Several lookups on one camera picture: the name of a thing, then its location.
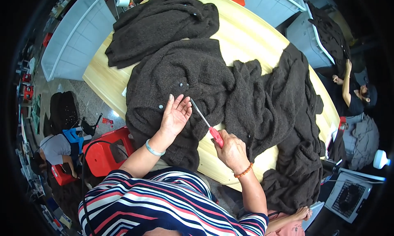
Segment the striped shirt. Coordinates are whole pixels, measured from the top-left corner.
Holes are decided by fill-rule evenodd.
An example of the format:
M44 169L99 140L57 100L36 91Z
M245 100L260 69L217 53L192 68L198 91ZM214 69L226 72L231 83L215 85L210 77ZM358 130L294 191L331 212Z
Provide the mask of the striped shirt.
M247 213L238 221L217 205L208 186L193 172L166 168L144 179L114 170L86 196L90 224L97 235L143 235L161 227L185 236L264 235L268 217ZM91 235L82 202L79 220Z

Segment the woman in striped shirt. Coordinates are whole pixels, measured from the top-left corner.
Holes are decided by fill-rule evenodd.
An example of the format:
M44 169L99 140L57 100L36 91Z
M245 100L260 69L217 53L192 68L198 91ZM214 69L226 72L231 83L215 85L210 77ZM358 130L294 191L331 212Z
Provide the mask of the woman in striped shirt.
M191 116L183 97L170 95L159 131L86 194L90 225L82 203L78 213L87 235L264 235L266 198L242 140L221 130L223 148L215 143L218 158L239 174L248 211L239 220L217 204L204 178L160 159Z

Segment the paper cup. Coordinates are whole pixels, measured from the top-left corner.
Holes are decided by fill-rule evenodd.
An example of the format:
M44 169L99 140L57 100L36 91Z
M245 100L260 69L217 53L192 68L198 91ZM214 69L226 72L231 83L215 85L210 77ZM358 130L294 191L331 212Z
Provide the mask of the paper cup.
M116 1L116 6L118 7L128 7L130 0L118 0Z

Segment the tile floor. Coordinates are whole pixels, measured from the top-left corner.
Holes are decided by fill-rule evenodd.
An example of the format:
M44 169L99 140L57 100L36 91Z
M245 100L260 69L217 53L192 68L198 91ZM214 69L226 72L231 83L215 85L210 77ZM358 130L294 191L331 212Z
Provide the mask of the tile floor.
M113 15L116 16L113 0L108 0L107 5L110 7ZM40 53L41 57L44 53L44 50L45 47L42 47ZM96 93L87 85L86 82L60 78L55 78L54 80L47 82L41 68L41 57L37 61L38 67L32 79L34 95L41 95L41 115L39 126L40 134L36 135L37 143L40 143L40 141L44 138L44 116L47 114L48 118L50 117L50 98L53 94L58 92L59 87L61 87L63 91L73 92L74 101L76 103L77 110L79 111L79 118L85 117L90 125L96 123L100 113L103 114L102 117L113 120L112 127L111 125L103 124L102 120L100 120L93 139L98 138L106 132L116 130L126 125L125 121L120 118L98 95L96 95ZM224 201L218 190L221 184L210 178L208 178L208 181L210 183L212 193L219 199L220 206L222 206L230 214L233 214L235 204L229 201Z

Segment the black shirt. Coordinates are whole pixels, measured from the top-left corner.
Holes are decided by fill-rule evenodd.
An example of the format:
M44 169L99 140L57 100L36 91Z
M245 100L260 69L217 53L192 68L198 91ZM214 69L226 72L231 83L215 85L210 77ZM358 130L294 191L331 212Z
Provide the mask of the black shirt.
M334 87L334 95L329 94L339 116L355 116L364 111L364 105L361 99L354 93L354 90L360 89L360 85L356 81L352 81L349 84L349 93L351 96L349 107L342 97L342 85L337 85L334 82L332 82L332 84Z

